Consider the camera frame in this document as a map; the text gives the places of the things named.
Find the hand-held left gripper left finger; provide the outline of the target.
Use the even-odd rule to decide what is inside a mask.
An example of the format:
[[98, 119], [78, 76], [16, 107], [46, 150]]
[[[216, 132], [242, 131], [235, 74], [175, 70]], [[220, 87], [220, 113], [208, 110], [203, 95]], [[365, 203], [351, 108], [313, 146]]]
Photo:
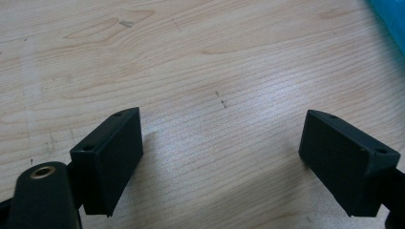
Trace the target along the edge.
[[143, 156], [139, 108], [110, 115], [70, 155], [85, 213], [110, 217]]

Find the blue plastic bag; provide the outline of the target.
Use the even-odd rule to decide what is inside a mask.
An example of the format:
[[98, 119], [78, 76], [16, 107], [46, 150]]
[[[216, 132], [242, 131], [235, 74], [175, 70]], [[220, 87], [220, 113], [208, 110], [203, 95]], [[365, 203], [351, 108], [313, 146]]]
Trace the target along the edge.
[[405, 56], [405, 0], [367, 0]]

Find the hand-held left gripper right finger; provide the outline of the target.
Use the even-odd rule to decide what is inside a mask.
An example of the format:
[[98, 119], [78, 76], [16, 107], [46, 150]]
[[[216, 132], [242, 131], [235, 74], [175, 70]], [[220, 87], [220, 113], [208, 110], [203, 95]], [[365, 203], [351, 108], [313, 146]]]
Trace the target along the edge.
[[348, 215], [374, 217], [381, 205], [401, 215], [400, 153], [345, 120], [309, 110], [299, 156]]

